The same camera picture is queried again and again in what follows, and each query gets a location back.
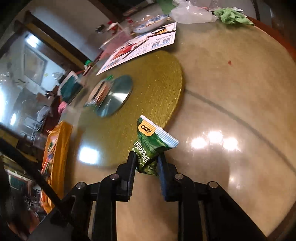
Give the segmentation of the framed wall picture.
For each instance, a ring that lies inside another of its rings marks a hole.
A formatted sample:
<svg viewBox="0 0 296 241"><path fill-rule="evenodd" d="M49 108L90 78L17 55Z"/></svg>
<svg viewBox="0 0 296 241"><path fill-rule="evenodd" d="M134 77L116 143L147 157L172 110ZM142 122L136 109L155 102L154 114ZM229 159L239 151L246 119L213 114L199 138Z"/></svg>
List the framed wall picture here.
<svg viewBox="0 0 296 241"><path fill-rule="evenodd" d="M31 45L25 44L23 51L23 73L27 78L41 86L47 63L47 59L39 51Z"/></svg>

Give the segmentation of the green tissue box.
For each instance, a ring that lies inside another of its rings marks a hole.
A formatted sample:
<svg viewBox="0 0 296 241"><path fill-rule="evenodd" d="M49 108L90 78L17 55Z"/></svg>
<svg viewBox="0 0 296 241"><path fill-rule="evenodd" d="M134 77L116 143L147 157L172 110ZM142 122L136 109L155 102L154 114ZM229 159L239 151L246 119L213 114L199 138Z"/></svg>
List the green tissue box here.
<svg viewBox="0 0 296 241"><path fill-rule="evenodd" d="M71 71L63 79L58 88L58 96L63 102L69 104L74 97L82 90L83 84L79 76Z"/></svg>

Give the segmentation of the clear plastic bag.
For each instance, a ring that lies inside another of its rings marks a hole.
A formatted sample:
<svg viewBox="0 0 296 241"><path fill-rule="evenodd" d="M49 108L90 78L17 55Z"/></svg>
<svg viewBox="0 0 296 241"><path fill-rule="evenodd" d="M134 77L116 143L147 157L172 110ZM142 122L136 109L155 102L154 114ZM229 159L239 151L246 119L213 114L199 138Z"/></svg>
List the clear plastic bag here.
<svg viewBox="0 0 296 241"><path fill-rule="evenodd" d="M215 22L215 16L209 7L212 1L172 1L175 6L169 17L180 24L199 24Z"/></svg>

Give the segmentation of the clear plastic container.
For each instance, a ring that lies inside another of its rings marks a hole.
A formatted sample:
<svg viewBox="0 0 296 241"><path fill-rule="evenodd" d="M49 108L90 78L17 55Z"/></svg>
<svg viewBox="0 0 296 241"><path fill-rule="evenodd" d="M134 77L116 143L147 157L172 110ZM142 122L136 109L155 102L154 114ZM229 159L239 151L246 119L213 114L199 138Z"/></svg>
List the clear plastic container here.
<svg viewBox="0 0 296 241"><path fill-rule="evenodd" d="M120 46L132 39L129 28L125 28L106 40L101 46L103 58L110 56Z"/></svg>

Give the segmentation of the blue white plate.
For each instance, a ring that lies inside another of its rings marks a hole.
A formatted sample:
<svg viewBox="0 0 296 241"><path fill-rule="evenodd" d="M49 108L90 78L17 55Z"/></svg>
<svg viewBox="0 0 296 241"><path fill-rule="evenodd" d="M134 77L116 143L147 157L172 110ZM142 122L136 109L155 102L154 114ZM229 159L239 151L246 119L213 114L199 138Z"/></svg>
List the blue white plate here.
<svg viewBox="0 0 296 241"><path fill-rule="evenodd" d="M133 32L136 34L143 34L150 32L161 25L163 25L168 19L168 15L158 15L154 16L153 18L146 20L145 22L138 25L136 28L133 29Z"/></svg>

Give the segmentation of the silver turntable hub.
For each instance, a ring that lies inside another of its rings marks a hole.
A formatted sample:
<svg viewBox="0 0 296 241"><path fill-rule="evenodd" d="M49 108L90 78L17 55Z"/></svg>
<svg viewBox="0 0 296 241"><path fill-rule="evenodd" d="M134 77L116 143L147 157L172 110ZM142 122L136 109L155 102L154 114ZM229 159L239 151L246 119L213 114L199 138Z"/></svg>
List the silver turntable hub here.
<svg viewBox="0 0 296 241"><path fill-rule="evenodd" d="M127 101L133 89L133 81L130 75L122 75L112 81L104 101L96 110L96 114L101 117L109 117L115 114Z"/></svg>

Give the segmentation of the printed paper sheet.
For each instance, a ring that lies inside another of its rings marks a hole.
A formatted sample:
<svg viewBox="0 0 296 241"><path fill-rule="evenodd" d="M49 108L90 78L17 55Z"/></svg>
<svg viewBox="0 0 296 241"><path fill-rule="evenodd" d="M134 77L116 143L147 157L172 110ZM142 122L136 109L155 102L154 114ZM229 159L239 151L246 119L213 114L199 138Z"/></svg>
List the printed paper sheet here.
<svg viewBox="0 0 296 241"><path fill-rule="evenodd" d="M174 44L176 30L177 23L174 22L127 41L111 54L96 75L148 52Z"/></svg>

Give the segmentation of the gold glitter turntable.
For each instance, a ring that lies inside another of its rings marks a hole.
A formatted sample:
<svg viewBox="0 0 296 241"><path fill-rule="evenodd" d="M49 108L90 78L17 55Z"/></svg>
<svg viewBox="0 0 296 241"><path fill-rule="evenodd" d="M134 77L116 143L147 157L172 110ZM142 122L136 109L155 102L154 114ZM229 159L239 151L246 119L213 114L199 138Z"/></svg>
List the gold glitter turntable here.
<svg viewBox="0 0 296 241"><path fill-rule="evenodd" d="M128 75L132 91L114 114L100 117L84 104L104 77ZM91 74L87 86L72 102L77 111L77 128L70 151L73 161L89 166L111 167L126 161L137 138L137 120L148 117L164 128L177 105L183 90L183 73L177 58L166 51L154 51L121 64L103 74Z"/></svg>

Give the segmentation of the small green yellow packet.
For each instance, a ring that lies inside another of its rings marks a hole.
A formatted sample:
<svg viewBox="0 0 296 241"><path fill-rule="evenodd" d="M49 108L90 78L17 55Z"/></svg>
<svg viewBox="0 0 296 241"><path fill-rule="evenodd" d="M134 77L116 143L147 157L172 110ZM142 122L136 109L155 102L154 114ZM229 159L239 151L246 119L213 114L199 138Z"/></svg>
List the small green yellow packet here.
<svg viewBox="0 0 296 241"><path fill-rule="evenodd" d="M137 171L156 176L158 174L157 156L176 148L178 144L179 140L141 115L137 120L137 139L132 146L132 151L138 158Z"/></svg>

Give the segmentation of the orange snack box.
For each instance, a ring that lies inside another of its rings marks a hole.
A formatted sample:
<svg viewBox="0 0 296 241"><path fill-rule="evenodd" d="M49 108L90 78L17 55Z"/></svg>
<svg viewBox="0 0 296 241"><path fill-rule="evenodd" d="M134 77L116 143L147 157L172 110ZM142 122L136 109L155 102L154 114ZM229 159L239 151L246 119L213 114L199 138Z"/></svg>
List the orange snack box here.
<svg viewBox="0 0 296 241"><path fill-rule="evenodd" d="M71 132L72 125L65 121L55 126L48 135L42 162L41 175L60 199L64 197L64 178Z"/></svg>

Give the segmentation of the round cracker packet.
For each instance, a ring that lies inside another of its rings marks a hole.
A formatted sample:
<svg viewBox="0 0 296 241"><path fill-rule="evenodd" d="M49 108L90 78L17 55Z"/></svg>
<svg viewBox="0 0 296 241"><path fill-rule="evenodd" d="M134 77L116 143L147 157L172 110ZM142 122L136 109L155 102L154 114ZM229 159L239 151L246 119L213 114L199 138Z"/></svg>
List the round cracker packet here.
<svg viewBox="0 0 296 241"><path fill-rule="evenodd" d="M88 96L87 101L84 104L84 107L95 107L99 108L107 97L108 93L111 90L113 85L113 75L108 76L107 78L101 80L92 90Z"/></svg>

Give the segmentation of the green cloth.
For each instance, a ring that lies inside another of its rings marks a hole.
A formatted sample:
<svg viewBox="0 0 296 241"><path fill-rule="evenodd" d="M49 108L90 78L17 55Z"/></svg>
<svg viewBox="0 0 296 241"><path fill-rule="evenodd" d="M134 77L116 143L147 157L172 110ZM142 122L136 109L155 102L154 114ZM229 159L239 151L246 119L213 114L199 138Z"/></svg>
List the green cloth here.
<svg viewBox="0 0 296 241"><path fill-rule="evenodd" d="M213 13L224 24L228 24L228 25L243 24L243 25L250 25L250 26L254 25L254 23L251 20L249 20L244 14L241 14L231 8L216 9Z"/></svg>

